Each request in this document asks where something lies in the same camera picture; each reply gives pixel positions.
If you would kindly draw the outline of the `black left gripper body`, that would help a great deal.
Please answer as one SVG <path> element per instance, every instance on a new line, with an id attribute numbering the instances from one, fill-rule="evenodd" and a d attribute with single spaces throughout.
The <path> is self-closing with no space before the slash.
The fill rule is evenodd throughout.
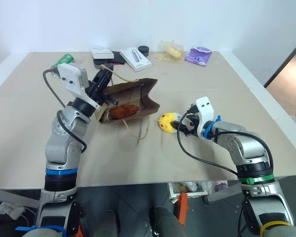
<path id="1" fill-rule="evenodd" d="M 89 81 L 89 87 L 86 89 L 86 94 L 97 104 L 102 106 L 105 102 L 118 106 L 119 102 L 105 94 L 110 79 L 108 78 L 94 78 Z"/>

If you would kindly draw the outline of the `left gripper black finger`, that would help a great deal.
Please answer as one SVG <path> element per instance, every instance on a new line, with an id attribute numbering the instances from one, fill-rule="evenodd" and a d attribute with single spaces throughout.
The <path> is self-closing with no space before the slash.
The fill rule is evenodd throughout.
<path id="1" fill-rule="evenodd" d="M 94 76 L 92 82 L 97 85 L 103 85 L 106 83 L 108 78 L 108 71 L 106 69 L 100 69 L 98 73 Z"/>
<path id="2" fill-rule="evenodd" d="M 113 75 L 113 65 L 103 65 L 103 71 L 104 71 L 105 86 L 107 86 L 111 82 L 111 78 Z"/>

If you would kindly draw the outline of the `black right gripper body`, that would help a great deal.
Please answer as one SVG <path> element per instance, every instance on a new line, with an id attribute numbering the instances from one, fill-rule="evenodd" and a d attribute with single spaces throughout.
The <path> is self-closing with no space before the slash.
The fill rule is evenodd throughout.
<path id="1" fill-rule="evenodd" d="M 185 122 L 185 126 L 191 130 L 191 135 L 193 136 L 198 136 L 197 135 L 197 128 L 200 122 L 200 118 L 198 115 L 199 109 L 197 108 L 196 105 L 192 105 L 182 116 L 180 123 L 182 121 Z"/>

